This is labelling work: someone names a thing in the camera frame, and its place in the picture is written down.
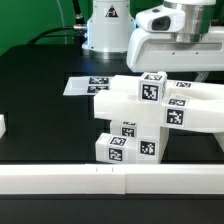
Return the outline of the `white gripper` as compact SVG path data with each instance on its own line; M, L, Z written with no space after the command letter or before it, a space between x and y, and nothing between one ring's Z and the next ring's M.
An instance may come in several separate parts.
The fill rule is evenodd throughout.
M224 71L224 26L211 24L216 0L163 0L136 14L127 52L134 72L195 71L203 83Z

